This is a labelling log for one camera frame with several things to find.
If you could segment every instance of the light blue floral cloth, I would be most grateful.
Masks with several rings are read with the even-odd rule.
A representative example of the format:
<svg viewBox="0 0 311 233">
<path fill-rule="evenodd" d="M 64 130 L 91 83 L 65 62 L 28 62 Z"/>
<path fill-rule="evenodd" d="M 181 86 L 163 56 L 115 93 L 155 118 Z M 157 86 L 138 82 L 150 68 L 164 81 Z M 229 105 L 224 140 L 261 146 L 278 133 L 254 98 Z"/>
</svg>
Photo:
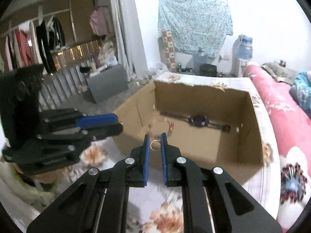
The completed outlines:
<svg viewBox="0 0 311 233">
<path fill-rule="evenodd" d="M 159 0 L 159 36 L 162 30 L 173 30 L 177 51 L 192 54 L 203 47 L 214 58 L 233 34 L 228 0 Z"/>
</svg>

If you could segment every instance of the open cardboard box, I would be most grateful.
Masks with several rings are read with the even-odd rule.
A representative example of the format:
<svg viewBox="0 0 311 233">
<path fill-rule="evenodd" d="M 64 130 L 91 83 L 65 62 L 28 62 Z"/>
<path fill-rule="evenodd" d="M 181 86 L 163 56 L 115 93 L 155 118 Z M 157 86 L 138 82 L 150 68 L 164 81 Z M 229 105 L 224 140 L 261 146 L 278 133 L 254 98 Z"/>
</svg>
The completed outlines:
<svg viewBox="0 0 311 233">
<path fill-rule="evenodd" d="M 211 86 L 153 81 L 115 110 L 124 124 L 124 132 L 114 137 L 122 153 L 129 155 L 132 148 L 142 145 L 148 125 L 160 112 L 180 116 L 201 114 L 231 125 L 230 132 L 222 132 L 193 127 L 186 121 L 169 117 L 174 129 L 168 143 L 177 146 L 183 156 L 200 167 L 220 166 L 240 184 L 262 167 L 261 135 L 248 92 L 235 89 L 223 92 Z M 154 122 L 152 133 L 167 132 L 168 127 L 168 123 Z M 150 167 L 161 168 L 160 151 L 150 152 Z"/>
</svg>

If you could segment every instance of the black pants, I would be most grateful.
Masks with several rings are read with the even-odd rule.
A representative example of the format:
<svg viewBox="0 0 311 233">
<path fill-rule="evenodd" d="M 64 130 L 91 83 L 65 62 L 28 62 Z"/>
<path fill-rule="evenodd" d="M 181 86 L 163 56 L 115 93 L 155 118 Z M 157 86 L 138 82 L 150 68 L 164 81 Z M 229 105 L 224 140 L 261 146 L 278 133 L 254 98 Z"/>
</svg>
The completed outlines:
<svg viewBox="0 0 311 233">
<path fill-rule="evenodd" d="M 50 52 L 47 31 L 44 20 L 41 25 L 36 28 L 39 52 L 48 74 L 56 72 L 56 66 Z"/>
</svg>

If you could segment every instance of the pink bedding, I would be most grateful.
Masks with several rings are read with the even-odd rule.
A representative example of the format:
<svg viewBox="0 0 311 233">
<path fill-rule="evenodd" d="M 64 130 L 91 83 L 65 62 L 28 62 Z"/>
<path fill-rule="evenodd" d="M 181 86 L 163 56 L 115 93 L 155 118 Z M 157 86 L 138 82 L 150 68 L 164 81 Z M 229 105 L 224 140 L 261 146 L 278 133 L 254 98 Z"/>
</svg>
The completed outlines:
<svg viewBox="0 0 311 233">
<path fill-rule="evenodd" d="M 248 65 L 245 76 L 254 83 L 269 114 L 280 155 L 281 196 L 277 220 L 286 232 L 311 196 L 311 120 L 289 94 L 259 66 Z"/>
</svg>

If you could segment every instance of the colorful bracelet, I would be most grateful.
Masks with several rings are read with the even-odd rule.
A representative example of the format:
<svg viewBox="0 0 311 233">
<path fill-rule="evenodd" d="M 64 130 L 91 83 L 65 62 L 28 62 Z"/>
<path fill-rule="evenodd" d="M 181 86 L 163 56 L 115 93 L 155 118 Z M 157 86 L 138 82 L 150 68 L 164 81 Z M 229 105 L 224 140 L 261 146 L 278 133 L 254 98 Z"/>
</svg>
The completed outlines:
<svg viewBox="0 0 311 233">
<path fill-rule="evenodd" d="M 152 137 L 152 138 L 155 138 L 156 140 L 160 140 L 161 139 L 161 134 L 153 134 L 150 130 L 153 126 L 154 123 L 156 122 L 166 122 L 169 124 L 169 130 L 168 132 L 166 132 L 166 136 L 167 137 L 170 137 L 170 135 L 172 134 L 173 132 L 173 129 L 174 129 L 174 123 L 166 118 L 166 117 L 157 117 L 155 119 L 153 119 L 152 123 L 148 125 L 148 128 L 147 128 L 147 134 Z"/>
</svg>

